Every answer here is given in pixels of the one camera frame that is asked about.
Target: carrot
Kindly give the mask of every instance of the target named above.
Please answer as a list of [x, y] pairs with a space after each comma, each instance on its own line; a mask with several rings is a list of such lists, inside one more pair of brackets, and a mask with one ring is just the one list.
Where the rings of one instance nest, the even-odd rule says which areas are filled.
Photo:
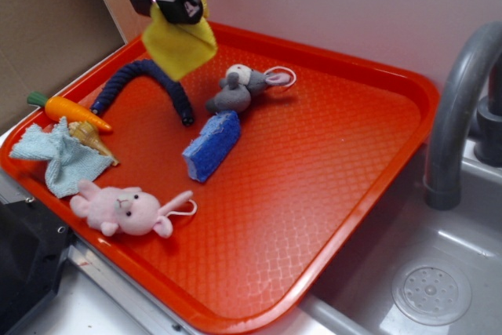
[[89, 121], [101, 131], [111, 131], [111, 126], [103, 119], [68, 98], [61, 96], [47, 98], [40, 92], [31, 92], [27, 102], [45, 108], [45, 113], [53, 121], [59, 122], [61, 117], [66, 117], [68, 123]]

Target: yellow felt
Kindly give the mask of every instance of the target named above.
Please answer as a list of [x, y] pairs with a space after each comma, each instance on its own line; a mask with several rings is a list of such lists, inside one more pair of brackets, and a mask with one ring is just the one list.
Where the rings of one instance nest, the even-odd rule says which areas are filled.
[[170, 24], [158, 5], [151, 7], [151, 24], [143, 33], [143, 44], [151, 59], [175, 82], [216, 55], [216, 39], [206, 20], [206, 0], [202, 5], [204, 17], [195, 25]]

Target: blue rope toy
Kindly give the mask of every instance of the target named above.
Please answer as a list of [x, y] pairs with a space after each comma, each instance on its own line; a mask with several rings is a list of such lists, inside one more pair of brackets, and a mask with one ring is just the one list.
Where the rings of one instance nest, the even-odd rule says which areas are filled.
[[126, 84], [141, 75], [151, 76], [167, 91], [173, 101], [174, 109], [185, 126], [194, 122], [193, 110], [183, 86], [179, 82], [174, 82], [153, 60], [149, 59], [136, 60], [119, 69], [104, 85], [94, 100], [91, 111], [96, 115], [102, 115]]

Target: sink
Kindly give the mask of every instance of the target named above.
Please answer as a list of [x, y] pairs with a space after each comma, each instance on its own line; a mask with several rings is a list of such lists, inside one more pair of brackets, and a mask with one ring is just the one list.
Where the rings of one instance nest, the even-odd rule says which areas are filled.
[[421, 148], [311, 293], [369, 333], [499, 334], [502, 171], [464, 158], [461, 202], [439, 211], [424, 164]]

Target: gray faucet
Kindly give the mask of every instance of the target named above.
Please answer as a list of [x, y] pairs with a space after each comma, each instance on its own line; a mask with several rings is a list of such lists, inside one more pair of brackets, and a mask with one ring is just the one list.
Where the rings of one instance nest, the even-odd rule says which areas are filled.
[[[488, 96], [478, 101], [487, 79]], [[476, 106], [475, 155], [502, 166], [502, 22], [483, 25], [467, 40], [446, 80], [425, 163], [425, 201], [432, 208], [460, 203], [460, 166]]]

